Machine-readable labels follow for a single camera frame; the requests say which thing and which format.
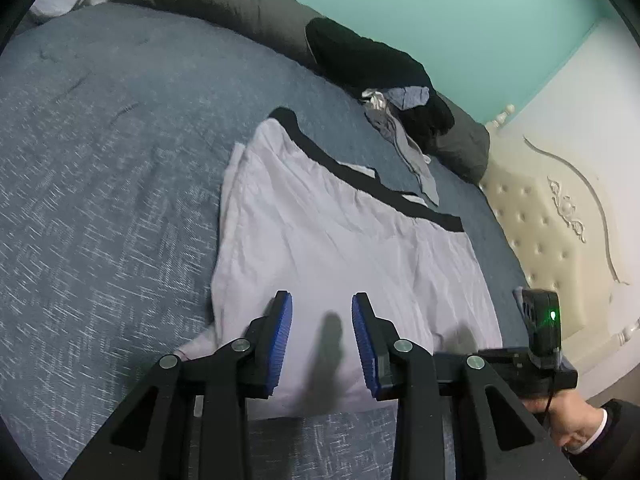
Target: person's arm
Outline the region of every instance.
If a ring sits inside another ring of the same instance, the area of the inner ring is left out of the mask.
[[[533,413],[547,399],[523,400]],[[558,392],[549,409],[551,438],[567,449],[575,469],[589,480],[640,478],[640,408],[610,400],[588,405],[575,390]]]

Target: carved floral ornament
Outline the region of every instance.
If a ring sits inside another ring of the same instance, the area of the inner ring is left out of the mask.
[[[567,224],[568,227],[574,230],[574,233],[576,233],[583,244],[587,243],[584,237],[584,224],[577,218],[574,218],[575,204],[572,202],[571,197],[562,194],[562,186],[558,181],[552,180],[549,177],[546,179],[549,182],[549,187],[553,194],[553,201],[556,205],[556,211],[560,215],[560,218],[564,220],[564,223]]]

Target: triangular cutout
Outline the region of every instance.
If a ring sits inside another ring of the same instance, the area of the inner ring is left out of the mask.
[[[111,443],[134,451],[142,451],[146,444],[151,417],[154,414],[158,388],[149,388],[138,405],[129,412],[122,424],[113,433]]]
[[[502,394],[492,386],[485,390],[485,394],[500,449],[510,451],[533,444],[535,441],[533,434]]]

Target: white cuff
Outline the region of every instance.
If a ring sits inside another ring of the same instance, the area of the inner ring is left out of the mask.
[[[607,410],[605,410],[604,408],[601,408],[601,410],[604,412],[604,416],[602,417],[602,422],[600,423],[600,427],[596,430],[596,432],[591,436],[591,438],[589,440],[587,440],[587,442],[585,442],[584,444],[582,444],[578,449],[572,450],[569,449],[569,453],[571,453],[572,455],[578,455],[580,453],[582,453],[584,450],[586,450],[591,444],[593,444],[596,439],[600,436],[600,434],[602,433],[602,431],[604,430],[604,427],[607,425],[607,417],[609,416],[607,414]]]

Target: black waistband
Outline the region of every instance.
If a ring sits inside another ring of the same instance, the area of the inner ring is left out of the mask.
[[[360,171],[354,170],[353,168],[340,164],[336,160],[332,159],[300,131],[298,118],[295,113],[288,108],[276,108],[271,112],[271,114],[269,114],[269,117],[276,119],[282,125],[282,127],[287,131],[289,138],[306,153],[306,156],[327,168],[336,177],[345,181],[355,189],[359,189],[370,194],[373,198],[380,200],[380,202],[384,202],[406,216],[410,216],[412,218],[424,218],[438,224],[447,231],[464,231],[462,228],[462,222],[457,216],[437,213],[425,205],[407,200],[402,196],[401,192],[393,191],[384,186],[379,180],[371,178]]]

